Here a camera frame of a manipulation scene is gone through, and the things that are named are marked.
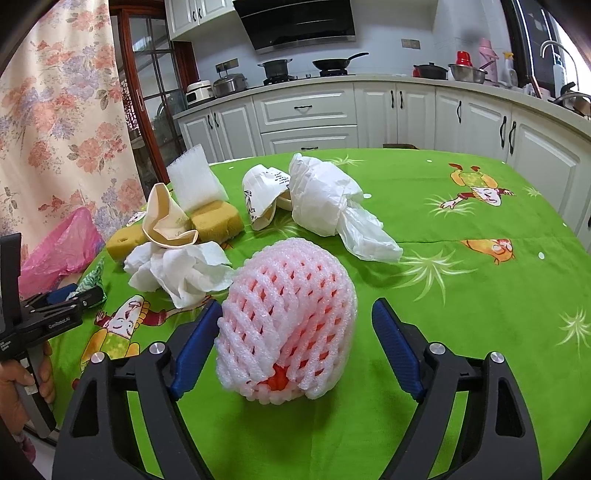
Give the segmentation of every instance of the pink foam net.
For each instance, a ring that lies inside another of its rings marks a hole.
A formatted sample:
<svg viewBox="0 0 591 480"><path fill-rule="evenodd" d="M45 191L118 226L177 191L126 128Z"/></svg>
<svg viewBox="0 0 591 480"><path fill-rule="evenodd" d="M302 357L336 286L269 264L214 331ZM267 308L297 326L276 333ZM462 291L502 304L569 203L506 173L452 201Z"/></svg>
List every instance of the pink foam net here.
<svg viewBox="0 0 591 480"><path fill-rule="evenodd" d="M318 398L343 373L357 317L355 287L326 250L290 238L237 270L218 320L216 372L249 400Z"/></svg>

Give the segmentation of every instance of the white cabinet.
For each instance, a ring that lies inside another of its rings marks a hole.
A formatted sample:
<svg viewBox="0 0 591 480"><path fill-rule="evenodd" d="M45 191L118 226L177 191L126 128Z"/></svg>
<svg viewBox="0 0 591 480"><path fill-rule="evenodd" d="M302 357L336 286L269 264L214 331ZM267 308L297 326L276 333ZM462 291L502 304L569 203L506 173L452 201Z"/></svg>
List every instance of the white cabinet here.
<svg viewBox="0 0 591 480"><path fill-rule="evenodd" d="M187 148L201 144L208 163L223 160L222 147L213 126L213 114L209 108L184 117L179 121L179 125Z"/></svg>
<svg viewBox="0 0 591 480"><path fill-rule="evenodd" d="M357 125L352 83L280 89L255 98L262 133L294 128Z"/></svg>
<svg viewBox="0 0 591 480"><path fill-rule="evenodd" d="M589 143L556 122L522 109L514 109L511 127L508 164L579 234L591 197Z"/></svg>
<svg viewBox="0 0 591 480"><path fill-rule="evenodd" d="M460 107L462 152L506 161L512 108L484 95L467 93Z"/></svg>
<svg viewBox="0 0 591 480"><path fill-rule="evenodd" d="M437 88L435 150L462 152L462 120L460 110L463 93L451 88Z"/></svg>
<svg viewBox="0 0 591 480"><path fill-rule="evenodd" d="M435 149L506 161L510 104L485 95L437 88Z"/></svg>
<svg viewBox="0 0 591 480"><path fill-rule="evenodd" d="M202 24L212 18L234 10L232 0L196 0L197 16L199 23Z"/></svg>
<svg viewBox="0 0 591 480"><path fill-rule="evenodd" d="M359 148L382 148L398 142L396 84L356 82Z"/></svg>
<svg viewBox="0 0 591 480"><path fill-rule="evenodd" d="M201 144L209 163L264 154L250 97L184 116L178 123L187 148Z"/></svg>
<svg viewBox="0 0 591 480"><path fill-rule="evenodd" d="M327 148L357 148L357 127L298 128L262 134L265 155Z"/></svg>
<svg viewBox="0 0 591 480"><path fill-rule="evenodd" d="M398 143L435 148L435 87L397 83Z"/></svg>
<svg viewBox="0 0 591 480"><path fill-rule="evenodd" d="M222 103L212 113L225 160L264 155L252 98Z"/></svg>
<svg viewBox="0 0 591 480"><path fill-rule="evenodd" d="M165 0L165 8L171 40L199 24L195 0Z"/></svg>

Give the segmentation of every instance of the crumpled paper cup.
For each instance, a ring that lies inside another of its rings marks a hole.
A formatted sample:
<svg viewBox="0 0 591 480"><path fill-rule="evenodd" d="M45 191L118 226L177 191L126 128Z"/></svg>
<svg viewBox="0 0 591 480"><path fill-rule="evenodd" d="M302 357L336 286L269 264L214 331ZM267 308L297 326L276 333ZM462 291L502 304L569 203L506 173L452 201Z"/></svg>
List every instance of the crumpled paper cup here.
<svg viewBox="0 0 591 480"><path fill-rule="evenodd" d="M290 176L274 167L257 165L246 172L242 188L254 231L272 222L277 207L291 211L289 184Z"/></svg>
<svg viewBox="0 0 591 480"><path fill-rule="evenodd" d="M197 241L199 233L170 196L164 183L157 183L148 198L142 230L148 239L163 248L182 248Z"/></svg>

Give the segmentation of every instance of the bag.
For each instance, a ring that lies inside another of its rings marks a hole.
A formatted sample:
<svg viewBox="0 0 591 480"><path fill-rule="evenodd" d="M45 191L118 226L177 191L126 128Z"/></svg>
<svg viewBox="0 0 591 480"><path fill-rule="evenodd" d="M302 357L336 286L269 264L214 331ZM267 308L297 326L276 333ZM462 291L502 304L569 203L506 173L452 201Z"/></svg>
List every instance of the bag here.
<svg viewBox="0 0 591 480"><path fill-rule="evenodd" d="M78 208L47 235L21 266L21 297L46 293L56 288L62 278L82 273L104 246L90 211Z"/></svg>

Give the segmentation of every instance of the kitchen countertop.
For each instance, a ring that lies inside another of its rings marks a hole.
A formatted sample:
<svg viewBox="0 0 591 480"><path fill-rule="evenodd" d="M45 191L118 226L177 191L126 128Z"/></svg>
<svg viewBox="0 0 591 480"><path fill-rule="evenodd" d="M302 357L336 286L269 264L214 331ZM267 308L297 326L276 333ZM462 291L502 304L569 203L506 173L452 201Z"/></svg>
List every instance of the kitchen countertop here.
<svg viewBox="0 0 591 480"><path fill-rule="evenodd" d="M513 90L506 90L499 87L492 87L488 85L478 85L475 83L466 82L455 82L448 80L430 80L430 79L418 79L413 77L399 77L391 75L347 75L338 77L315 77L311 79L294 80L292 82L278 83L276 85L267 85L261 87L255 87L244 92L235 93L234 95L228 95L226 97L212 100L201 105L197 105L193 108L185 110L184 112L178 113L173 118L181 119L186 115L199 112L206 108L210 108L221 103L230 102L251 95L258 95L260 93L272 92L275 90L281 90L291 87L299 87L304 85L318 85L321 83L339 83L339 82L397 82L397 83L422 83L424 85L441 86L448 88L455 88L465 90L468 92L483 93L498 98L499 100L508 101L515 103L519 106L525 107L535 113L540 113L544 116L555 120L564 126L570 128L575 133L583 135L587 140L591 141L591 122L584 119L581 116L570 112L566 108L558 105L553 105L547 100L540 100L532 96L528 96L524 93L515 92Z"/></svg>

